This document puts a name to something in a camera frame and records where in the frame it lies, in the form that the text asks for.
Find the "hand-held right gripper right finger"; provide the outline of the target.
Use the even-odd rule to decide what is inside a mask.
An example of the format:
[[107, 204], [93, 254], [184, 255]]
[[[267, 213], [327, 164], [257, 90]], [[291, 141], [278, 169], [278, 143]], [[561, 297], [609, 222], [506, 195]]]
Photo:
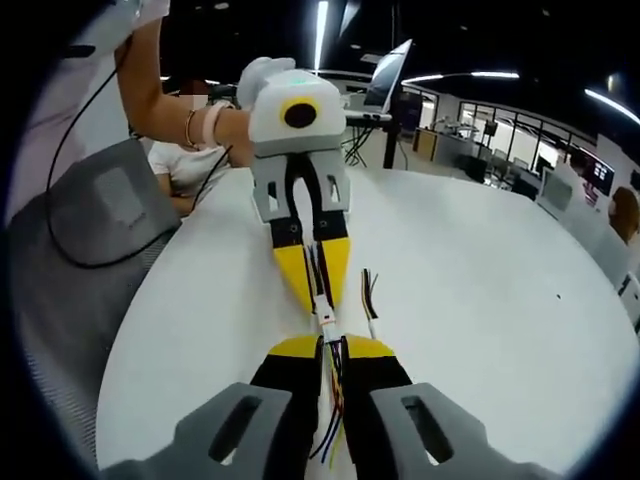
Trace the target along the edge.
[[347, 444], [360, 479], [546, 479], [491, 446], [485, 425], [429, 383], [414, 383], [390, 347], [346, 336]]

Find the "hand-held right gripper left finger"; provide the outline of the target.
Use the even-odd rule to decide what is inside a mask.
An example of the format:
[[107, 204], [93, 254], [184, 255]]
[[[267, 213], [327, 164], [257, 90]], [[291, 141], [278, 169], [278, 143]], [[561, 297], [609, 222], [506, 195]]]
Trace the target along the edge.
[[105, 479], [301, 479], [318, 428], [323, 339], [272, 347], [252, 380], [236, 382], [180, 420], [171, 443], [125, 460]]

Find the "person's left hand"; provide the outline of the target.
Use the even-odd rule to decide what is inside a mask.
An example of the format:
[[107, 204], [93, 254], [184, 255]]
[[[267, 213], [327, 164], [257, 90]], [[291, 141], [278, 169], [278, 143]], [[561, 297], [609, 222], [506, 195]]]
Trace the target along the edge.
[[229, 148], [230, 162], [234, 167], [249, 167], [254, 158], [249, 121], [248, 112], [225, 108], [218, 114], [214, 126], [214, 139]]

